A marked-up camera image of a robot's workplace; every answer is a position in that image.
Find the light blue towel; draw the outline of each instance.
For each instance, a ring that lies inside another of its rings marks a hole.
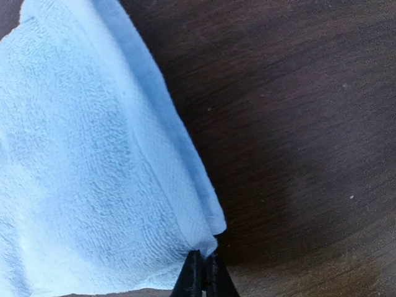
[[[25,0],[0,41],[0,203],[0,297],[168,289],[217,247],[222,209],[116,0]]]

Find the towel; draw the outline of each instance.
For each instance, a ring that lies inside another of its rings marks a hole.
[[[119,2],[25,0],[0,41],[0,296],[170,289],[225,228]]]

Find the wood grain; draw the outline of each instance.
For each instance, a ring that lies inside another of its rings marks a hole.
[[[216,187],[241,296],[396,296],[396,1],[121,2]]]

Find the table surface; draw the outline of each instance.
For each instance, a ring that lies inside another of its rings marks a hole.
[[[0,2],[4,36],[21,0]],[[217,190],[241,296],[396,296],[396,1],[121,2]]]

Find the dark wood surface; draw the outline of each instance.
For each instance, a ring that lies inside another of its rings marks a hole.
[[[396,296],[396,1],[121,2],[216,187],[241,296]]]
[[[0,0],[0,41],[19,24],[20,5],[24,0]]]

